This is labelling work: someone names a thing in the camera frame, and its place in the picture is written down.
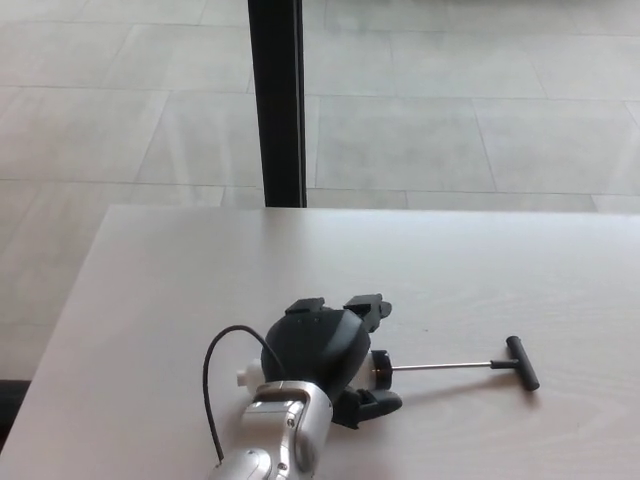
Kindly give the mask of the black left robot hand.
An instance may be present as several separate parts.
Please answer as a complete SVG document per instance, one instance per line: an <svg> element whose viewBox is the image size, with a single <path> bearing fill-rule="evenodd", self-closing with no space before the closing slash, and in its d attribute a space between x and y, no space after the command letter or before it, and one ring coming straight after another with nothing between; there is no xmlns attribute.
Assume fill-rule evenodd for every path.
<svg viewBox="0 0 640 480"><path fill-rule="evenodd" d="M354 296L340 309L322 297L296 301L266 335L264 381L315 384L332 402L332 422L352 430L399 410L389 353L372 349L370 338L391 312L381 294Z"/></svg>

